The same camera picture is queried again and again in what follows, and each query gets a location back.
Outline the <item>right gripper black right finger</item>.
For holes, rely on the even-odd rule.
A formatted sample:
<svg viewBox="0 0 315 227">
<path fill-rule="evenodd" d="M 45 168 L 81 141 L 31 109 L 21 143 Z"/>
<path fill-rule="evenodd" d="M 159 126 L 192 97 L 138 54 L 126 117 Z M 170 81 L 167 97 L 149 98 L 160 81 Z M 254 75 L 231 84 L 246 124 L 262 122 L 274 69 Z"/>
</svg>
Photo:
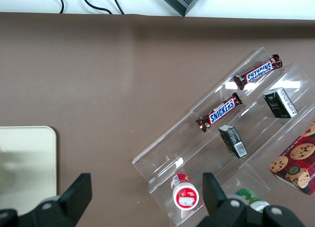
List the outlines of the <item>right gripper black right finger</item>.
<svg viewBox="0 0 315 227">
<path fill-rule="evenodd" d="M 238 195 L 227 197 L 212 173 L 203 173 L 203 200 L 208 211 L 199 227 L 263 227 L 263 215 Z"/>
</svg>

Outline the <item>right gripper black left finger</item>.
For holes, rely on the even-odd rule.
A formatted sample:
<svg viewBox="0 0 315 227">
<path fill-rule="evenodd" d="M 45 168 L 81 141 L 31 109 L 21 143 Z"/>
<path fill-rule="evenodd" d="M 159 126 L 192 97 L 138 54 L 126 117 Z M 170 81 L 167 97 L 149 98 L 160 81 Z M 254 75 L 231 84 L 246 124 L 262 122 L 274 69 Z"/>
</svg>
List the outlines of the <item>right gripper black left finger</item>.
<svg viewBox="0 0 315 227">
<path fill-rule="evenodd" d="M 19 227 L 74 227 L 92 200 L 92 181 L 82 173 L 57 199 L 45 201 L 18 217 Z"/>
</svg>

